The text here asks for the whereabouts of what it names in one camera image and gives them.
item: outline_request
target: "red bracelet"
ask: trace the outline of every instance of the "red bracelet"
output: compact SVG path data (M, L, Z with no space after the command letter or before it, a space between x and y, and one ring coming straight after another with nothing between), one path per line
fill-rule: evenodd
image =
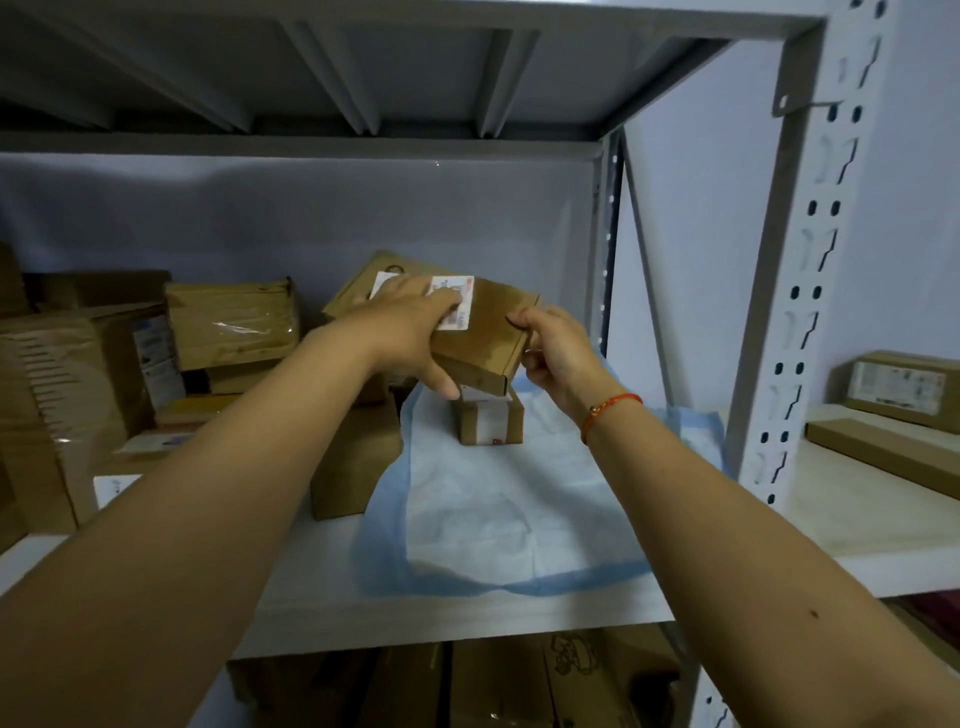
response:
M584 426L580 428L580 439L583 441L584 445L587 444L587 433L590 431L590 428L593 427L593 422L597 419L597 415L607 409L607 407L611 406L612 404L617 404L621 400L636 400L640 404L643 404L643 399L640 398L640 395L635 395L633 392L625 392L622 395L609 398L602 404L597 404L595 407L591 407L589 414L587 414L587 419L584 421Z

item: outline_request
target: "person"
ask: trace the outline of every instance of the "person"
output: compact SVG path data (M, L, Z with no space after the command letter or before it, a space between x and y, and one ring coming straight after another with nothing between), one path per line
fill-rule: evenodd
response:
M239 643L338 424L374 372L459 390L429 352L457 304L402 276L309 333L259 385L0 599L10 726L184 726ZM582 423L624 389L557 307L530 379ZM789 522L687 449L642 404L587 445L697 659L744 726L955 726L960 684Z

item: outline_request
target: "right arm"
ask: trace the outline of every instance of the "right arm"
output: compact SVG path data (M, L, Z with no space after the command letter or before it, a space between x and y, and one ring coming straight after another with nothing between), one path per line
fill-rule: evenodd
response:
M577 424L624 390L557 307L528 377ZM688 449L639 402L588 433L677 622L745 726L960 725L960 683L816 544Z

